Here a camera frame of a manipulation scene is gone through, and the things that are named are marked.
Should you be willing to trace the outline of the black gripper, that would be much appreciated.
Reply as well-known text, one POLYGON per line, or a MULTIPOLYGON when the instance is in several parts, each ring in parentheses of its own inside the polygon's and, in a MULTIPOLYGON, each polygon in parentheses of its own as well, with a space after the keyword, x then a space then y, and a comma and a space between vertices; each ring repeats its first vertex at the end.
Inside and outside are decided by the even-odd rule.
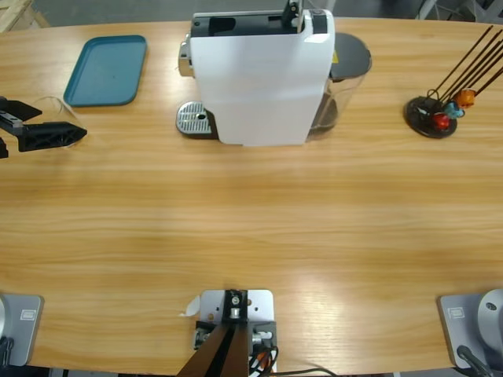
MULTIPOLYGON (((1 129, 17 137, 19 152, 31 152, 48 148, 73 145, 87 135, 87 130, 69 122, 46 122, 24 126, 22 120, 33 119, 42 111, 22 101, 8 100, 0 96, 1 129)), ((1 158, 8 158, 9 151, 1 139, 1 158)))

